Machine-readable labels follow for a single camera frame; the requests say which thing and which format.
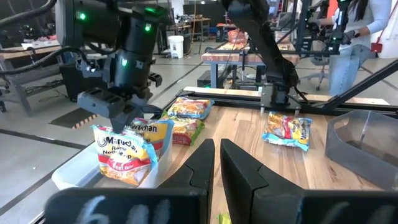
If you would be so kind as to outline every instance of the person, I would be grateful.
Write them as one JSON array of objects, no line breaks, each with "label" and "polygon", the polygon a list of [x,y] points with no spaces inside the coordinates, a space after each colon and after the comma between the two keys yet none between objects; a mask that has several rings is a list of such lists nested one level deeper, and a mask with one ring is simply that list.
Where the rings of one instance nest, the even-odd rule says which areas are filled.
[{"label": "person", "polygon": [[[387,27],[392,0],[353,0],[349,6],[345,36],[340,45],[340,54],[329,60],[329,95],[335,96],[349,90],[356,74],[371,53],[371,34]],[[314,19],[317,25],[334,25],[340,10],[331,18]]]}]

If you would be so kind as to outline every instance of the noodle package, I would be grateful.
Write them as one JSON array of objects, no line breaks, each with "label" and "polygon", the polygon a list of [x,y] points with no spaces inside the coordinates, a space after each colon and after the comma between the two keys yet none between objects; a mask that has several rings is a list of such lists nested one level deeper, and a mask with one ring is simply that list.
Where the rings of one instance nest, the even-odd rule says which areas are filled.
[{"label": "noodle package", "polygon": [[138,187],[157,165],[153,145],[130,130],[116,134],[108,127],[94,125],[92,128],[100,172],[109,178]]},{"label": "noodle package", "polygon": [[162,119],[171,119],[174,121],[173,143],[191,146],[205,127],[199,119],[178,118],[163,116]]},{"label": "noodle package", "polygon": [[292,118],[270,112],[262,139],[271,144],[299,147],[308,151],[311,122],[308,118]]},{"label": "noodle package", "polygon": [[167,111],[167,115],[203,120],[210,113],[213,104],[212,100],[191,100],[178,97]]},{"label": "noodle package", "polygon": [[153,145],[158,159],[167,150],[172,140],[174,122],[169,119],[146,120],[136,118],[128,129],[141,135],[144,140]]}]

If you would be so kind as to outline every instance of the cable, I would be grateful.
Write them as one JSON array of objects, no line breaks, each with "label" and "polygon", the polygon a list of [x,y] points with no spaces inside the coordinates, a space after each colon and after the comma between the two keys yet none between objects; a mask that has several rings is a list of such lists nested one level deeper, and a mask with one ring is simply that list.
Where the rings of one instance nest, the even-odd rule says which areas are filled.
[{"label": "cable", "polygon": [[100,53],[101,55],[110,55],[110,54],[115,53],[115,52],[118,50],[118,47],[117,47],[117,46],[115,46],[115,48],[112,49],[112,50],[104,50],[104,49],[102,49],[102,48],[100,48],[100,47],[95,46],[95,45],[92,44],[92,43],[86,43],[86,45],[87,45],[91,50],[94,50],[95,52],[98,52],[98,53]]},{"label": "cable", "polygon": [[8,25],[18,23],[19,21],[30,19],[36,16],[41,16],[46,12],[50,11],[51,8],[54,7],[55,3],[57,3],[57,0],[48,0],[47,3],[45,3],[43,6],[40,6],[37,9],[21,12],[16,15],[2,19],[0,20],[0,29]]},{"label": "cable", "polygon": [[58,49],[54,52],[52,52],[51,54],[48,54],[47,56],[45,56],[44,58],[38,60],[36,63],[33,63],[31,65],[27,65],[21,68],[17,68],[14,70],[9,70],[9,71],[0,71],[0,75],[17,75],[19,73],[22,72],[28,72],[30,70],[39,68],[43,63],[47,62],[48,60],[59,56],[65,52],[73,52],[73,53],[77,53],[80,55],[81,59],[83,61],[85,61],[88,65],[90,64],[90,62],[87,59],[87,56],[84,54],[84,52],[82,50],[80,50],[79,48],[76,47],[63,47],[61,49]]}]

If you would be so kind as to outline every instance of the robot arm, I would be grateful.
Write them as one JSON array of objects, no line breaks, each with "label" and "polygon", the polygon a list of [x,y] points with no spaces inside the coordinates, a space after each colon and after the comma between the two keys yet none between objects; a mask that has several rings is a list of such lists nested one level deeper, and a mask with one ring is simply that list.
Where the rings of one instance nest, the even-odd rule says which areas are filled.
[{"label": "robot arm", "polygon": [[78,62],[85,77],[102,77],[109,88],[83,92],[78,104],[111,120],[120,133],[135,117],[142,117],[160,75],[150,74],[157,29],[168,19],[155,4],[126,4],[112,0],[58,0],[55,5],[57,38],[61,45],[82,47],[95,42],[112,46],[105,61]]},{"label": "robot arm", "polygon": [[336,20],[336,29],[333,31],[329,43],[329,51],[339,54],[339,47],[344,39],[346,25],[348,23],[348,9],[352,0],[337,0],[339,14]]},{"label": "robot arm", "polygon": [[258,54],[267,66],[267,79],[274,84],[271,101],[284,105],[288,101],[290,88],[295,87],[299,77],[292,62],[283,58],[267,23],[269,6],[261,0],[223,0],[232,22],[247,32],[256,46]]}]

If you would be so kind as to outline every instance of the yellow object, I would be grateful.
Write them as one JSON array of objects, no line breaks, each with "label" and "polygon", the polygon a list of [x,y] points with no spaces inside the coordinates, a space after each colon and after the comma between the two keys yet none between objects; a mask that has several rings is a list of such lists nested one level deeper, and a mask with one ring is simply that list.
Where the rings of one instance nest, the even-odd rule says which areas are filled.
[{"label": "yellow object", "polygon": [[218,215],[219,224],[232,224],[229,214],[219,214]]}]

